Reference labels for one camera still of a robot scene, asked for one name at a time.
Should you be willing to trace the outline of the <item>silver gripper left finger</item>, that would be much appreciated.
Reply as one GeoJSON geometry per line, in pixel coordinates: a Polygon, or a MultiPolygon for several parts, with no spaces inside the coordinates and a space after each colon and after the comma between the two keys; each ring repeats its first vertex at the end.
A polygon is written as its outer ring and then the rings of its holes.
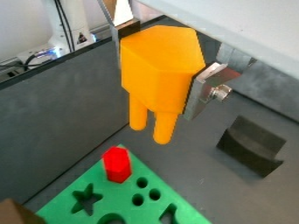
{"type": "Polygon", "coordinates": [[[135,18],[129,0],[97,0],[108,21],[116,46],[116,61],[120,61],[120,39],[140,31],[140,21],[135,18]]]}

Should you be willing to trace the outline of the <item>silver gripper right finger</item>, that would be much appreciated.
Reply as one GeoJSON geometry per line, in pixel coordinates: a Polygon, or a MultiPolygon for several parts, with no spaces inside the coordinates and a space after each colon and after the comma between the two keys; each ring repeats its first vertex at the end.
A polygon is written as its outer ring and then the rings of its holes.
{"type": "Polygon", "coordinates": [[[192,120],[212,100],[223,102],[228,98],[232,88],[225,83],[236,79],[255,61],[232,46],[220,44],[216,62],[197,72],[192,78],[183,110],[185,120],[192,120]]]}

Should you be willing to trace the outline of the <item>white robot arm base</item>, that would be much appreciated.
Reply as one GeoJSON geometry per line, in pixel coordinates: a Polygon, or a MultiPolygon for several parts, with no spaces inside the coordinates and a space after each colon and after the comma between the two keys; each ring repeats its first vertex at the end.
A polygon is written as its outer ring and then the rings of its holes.
{"type": "Polygon", "coordinates": [[[41,0],[51,20],[52,35],[45,45],[17,55],[31,67],[95,43],[89,32],[83,0],[41,0]]]}

